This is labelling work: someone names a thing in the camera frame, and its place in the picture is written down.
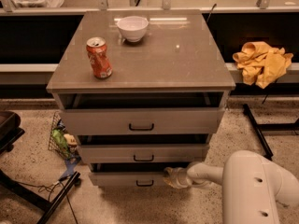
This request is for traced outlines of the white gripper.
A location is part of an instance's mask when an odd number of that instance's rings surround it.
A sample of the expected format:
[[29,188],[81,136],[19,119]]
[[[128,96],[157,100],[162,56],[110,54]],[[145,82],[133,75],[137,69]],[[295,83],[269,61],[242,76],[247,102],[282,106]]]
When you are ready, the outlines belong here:
[[169,186],[174,186],[176,189],[187,188],[191,185],[191,180],[187,176],[185,168],[166,167],[164,169],[164,182]]

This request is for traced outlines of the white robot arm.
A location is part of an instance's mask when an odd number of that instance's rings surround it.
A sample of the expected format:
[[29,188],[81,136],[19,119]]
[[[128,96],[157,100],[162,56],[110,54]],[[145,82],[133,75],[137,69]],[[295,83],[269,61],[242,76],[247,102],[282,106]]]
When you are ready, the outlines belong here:
[[175,188],[222,186],[223,224],[280,224],[278,207],[299,204],[299,181],[288,170],[247,150],[233,153],[222,167],[192,162],[164,169]]

